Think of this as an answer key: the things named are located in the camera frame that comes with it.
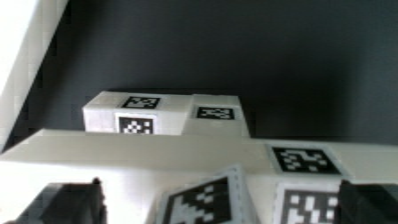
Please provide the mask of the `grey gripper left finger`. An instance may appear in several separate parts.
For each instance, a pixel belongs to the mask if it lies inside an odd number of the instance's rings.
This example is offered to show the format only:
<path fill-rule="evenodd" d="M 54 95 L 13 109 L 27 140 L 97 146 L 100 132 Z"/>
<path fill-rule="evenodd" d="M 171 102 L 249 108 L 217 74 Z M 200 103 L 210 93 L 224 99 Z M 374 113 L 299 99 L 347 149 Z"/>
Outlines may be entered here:
<path fill-rule="evenodd" d="M 15 224 L 107 224 L 102 180 L 50 183 L 43 188 Z"/>

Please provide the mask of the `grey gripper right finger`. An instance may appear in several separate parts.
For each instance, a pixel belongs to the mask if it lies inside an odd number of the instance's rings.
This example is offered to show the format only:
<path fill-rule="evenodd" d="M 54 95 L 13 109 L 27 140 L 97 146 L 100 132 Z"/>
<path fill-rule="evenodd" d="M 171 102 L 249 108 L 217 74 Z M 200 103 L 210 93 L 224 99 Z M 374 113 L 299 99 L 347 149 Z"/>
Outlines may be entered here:
<path fill-rule="evenodd" d="M 335 224 L 398 224 L 398 184 L 342 181 Z"/>

